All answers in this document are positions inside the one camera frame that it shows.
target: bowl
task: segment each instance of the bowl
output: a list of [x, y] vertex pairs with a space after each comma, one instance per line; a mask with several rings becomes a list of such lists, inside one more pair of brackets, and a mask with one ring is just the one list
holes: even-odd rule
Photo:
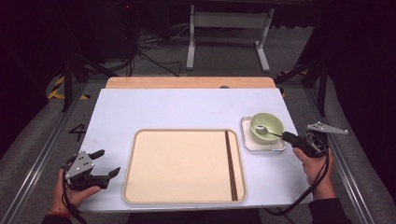
[[[257, 133], [256, 127], [260, 125], [267, 128], [269, 133]], [[272, 114], [256, 114], [250, 120], [250, 132], [252, 133], [252, 138], [259, 144], [273, 144], [279, 139], [279, 136], [275, 136], [270, 133], [282, 135], [283, 131], [282, 121]]]

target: metal stand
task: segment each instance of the metal stand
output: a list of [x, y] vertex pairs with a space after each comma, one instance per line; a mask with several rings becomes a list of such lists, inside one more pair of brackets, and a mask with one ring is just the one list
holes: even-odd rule
[[318, 89], [318, 110], [322, 117], [326, 117], [324, 113], [324, 103], [326, 97], [326, 85], [327, 85], [327, 68], [326, 65], [319, 61], [313, 61], [295, 69], [291, 70], [287, 74], [277, 77], [274, 79], [275, 84], [280, 84], [283, 81], [298, 75], [304, 70], [309, 69], [304, 79], [301, 81], [303, 88], [312, 88], [318, 78], [320, 78], [319, 89]]
[[46, 8], [52, 18], [53, 29], [58, 34], [58, 47], [64, 58], [64, 109], [62, 112], [65, 112], [73, 101], [73, 75], [77, 82], [87, 82], [90, 78], [84, 67], [86, 64], [108, 77], [117, 77], [118, 75], [82, 56], [59, 3], [47, 0], [44, 0], [43, 3], [42, 6]]
[[271, 20], [274, 15], [274, 9], [268, 10], [268, 13], [225, 13], [225, 12], [195, 12], [195, 7], [191, 6], [190, 14], [190, 44], [187, 55], [187, 70], [194, 67], [195, 55], [195, 27], [231, 27], [231, 28], [250, 28], [262, 29], [262, 38], [255, 41], [257, 54], [259, 55], [262, 71], [269, 72], [270, 67], [265, 57], [263, 45], [270, 28]]

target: metal frame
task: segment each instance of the metal frame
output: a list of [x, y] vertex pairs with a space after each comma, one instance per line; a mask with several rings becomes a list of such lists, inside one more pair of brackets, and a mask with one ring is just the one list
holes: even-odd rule
[[41, 149], [41, 152], [38, 155], [37, 159], [35, 160], [35, 163], [33, 164], [26, 178], [24, 179], [20, 187], [20, 190], [18, 190], [17, 195], [15, 196], [11, 205], [9, 206], [5, 216], [1, 220], [2, 224], [12, 224], [17, 220], [19, 214], [21, 213], [22, 208], [24, 207], [30, 194], [35, 188], [35, 183], [37, 183], [38, 178], [40, 178], [41, 174], [43, 173], [43, 170], [48, 160], [50, 159], [53, 150], [55, 149], [55, 145], [58, 142], [61, 131], [64, 128], [70, 115], [72, 114], [74, 107], [78, 103], [78, 98], [84, 92], [85, 87], [86, 87], [85, 83], [78, 84], [78, 86], [76, 87], [75, 94], [73, 95], [73, 98], [75, 100], [72, 101], [71, 105], [69, 105], [69, 108], [66, 110], [66, 112], [61, 113], [60, 117], [58, 118], [55, 127], [52, 129], [52, 132], [49, 135], [49, 139], [47, 140], [46, 144], [43, 146], [43, 149]]
[[255, 41], [257, 54], [259, 55], [262, 71], [269, 72], [267, 58], [263, 50], [264, 42], [271, 25], [274, 9], [268, 13], [229, 13], [229, 12], [196, 12], [195, 6], [191, 6], [190, 13], [190, 44], [187, 54], [187, 70], [194, 68], [195, 57], [195, 27], [231, 27], [231, 28], [250, 28], [262, 29], [260, 41]]

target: hand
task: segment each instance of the hand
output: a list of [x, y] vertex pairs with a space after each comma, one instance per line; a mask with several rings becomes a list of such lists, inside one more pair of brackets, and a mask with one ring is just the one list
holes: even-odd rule
[[[70, 215], [70, 213], [62, 202], [62, 195], [64, 194], [64, 189], [62, 186], [63, 178], [64, 178], [63, 170], [61, 169], [58, 174], [58, 181], [56, 182], [56, 186], [53, 191], [52, 207], [49, 211], [68, 216]], [[79, 205], [85, 199], [89, 198], [90, 196], [99, 192], [100, 190], [101, 190], [100, 187], [94, 186], [88, 189], [84, 189], [83, 191], [75, 191], [68, 189], [66, 192], [69, 202], [72, 203], [75, 207], [79, 207]]]
[[[303, 163], [304, 172], [306, 173], [306, 181], [311, 186], [320, 172], [326, 157], [320, 158], [309, 158], [307, 157], [299, 148], [295, 147], [293, 149], [296, 157]], [[332, 171], [334, 169], [334, 157], [332, 155], [332, 150], [329, 149], [329, 170], [325, 177], [320, 181], [314, 191], [314, 200], [335, 198], [335, 191], [332, 186]]]

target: dark wooden strip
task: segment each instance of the dark wooden strip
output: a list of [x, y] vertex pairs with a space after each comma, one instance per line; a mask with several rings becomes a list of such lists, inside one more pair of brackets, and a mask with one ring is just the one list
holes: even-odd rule
[[227, 147], [228, 169], [230, 171], [231, 197], [233, 201], [238, 200], [238, 193], [236, 192], [235, 174], [233, 172], [233, 155], [231, 153], [230, 138], [228, 131], [225, 131], [225, 144]]

